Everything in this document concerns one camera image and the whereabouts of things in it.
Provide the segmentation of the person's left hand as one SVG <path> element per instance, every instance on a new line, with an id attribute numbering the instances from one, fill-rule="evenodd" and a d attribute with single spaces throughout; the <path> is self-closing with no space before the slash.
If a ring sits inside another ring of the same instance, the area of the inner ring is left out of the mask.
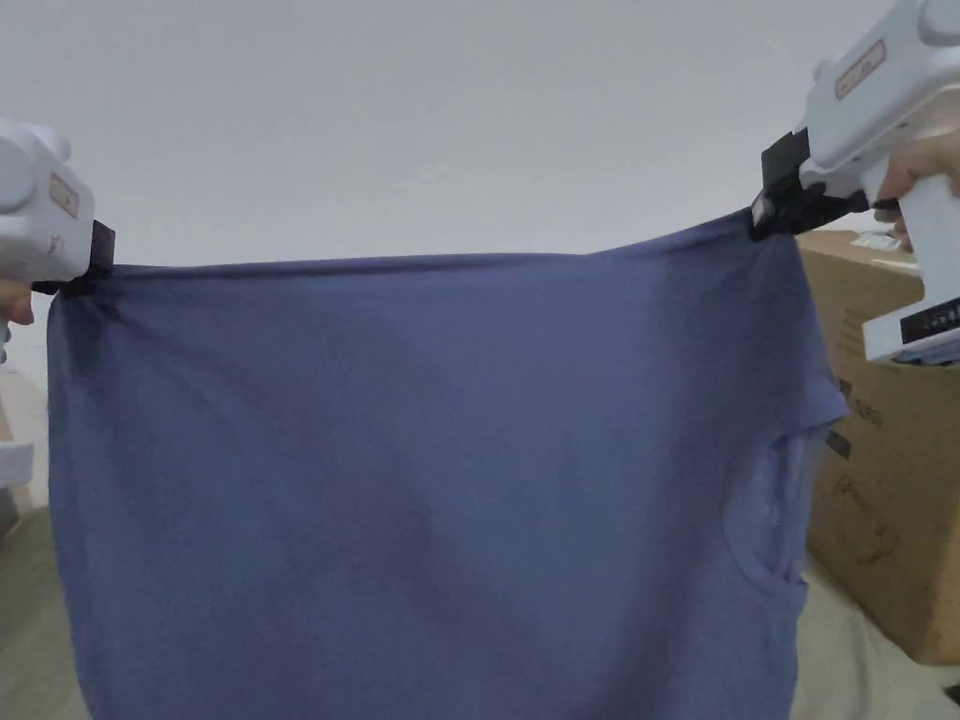
<path id="1" fill-rule="evenodd" d="M 9 343 L 11 326 L 13 324 L 30 326 L 35 322 L 35 313 L 32 303 L 32 286 L 15 280 L 1 280 L 1 346 L 3 349 Z"/>

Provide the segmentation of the person's right hand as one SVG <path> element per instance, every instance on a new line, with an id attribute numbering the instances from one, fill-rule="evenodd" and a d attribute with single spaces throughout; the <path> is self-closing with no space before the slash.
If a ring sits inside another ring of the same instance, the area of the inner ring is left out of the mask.
<path id="1" fill-rule="evenodd" d="M 959 130 L 905 145 L 890 157 L 874 204 L 875 218 L 892 227 L 892 236 L 907 252 L 913 251 L 908 224 L 901 211 L 887 203 L 901 200 L 919 181 L 932 176 L 949 178 L 952 195 L 959 197 Z"/>

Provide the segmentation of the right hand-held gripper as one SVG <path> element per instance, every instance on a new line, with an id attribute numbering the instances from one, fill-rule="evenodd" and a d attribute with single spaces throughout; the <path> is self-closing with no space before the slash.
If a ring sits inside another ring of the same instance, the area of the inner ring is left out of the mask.
<path id="1" fill-rule="evenodd" d="M 959 5 L 898 1 L 848 52 L 817 67 L 799 127 L 761 156 L 750 239 L 804 234 L 874 208 L 891 154 L 959 126 Z M 959 361 L 959 201 L 921 179 L 895 203 L 908 225 L 921 301 L 868 321 L 874 363 Z"/>

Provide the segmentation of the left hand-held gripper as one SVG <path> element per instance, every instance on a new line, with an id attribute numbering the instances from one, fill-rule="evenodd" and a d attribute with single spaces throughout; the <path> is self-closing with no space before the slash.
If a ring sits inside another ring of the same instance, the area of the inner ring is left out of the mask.
<path id="1" fill-rule="evenodd" d="M 112 278 L 115 233 L 95 218 L 90 187 L 70 165 L 67 138 L 1 120 L 1 279 L 34 293 L 87 295 Z M 1 485 L 26 488 L 46 462 L 46 398 L 6 363 L 11 323 L 1 323 Z"/>

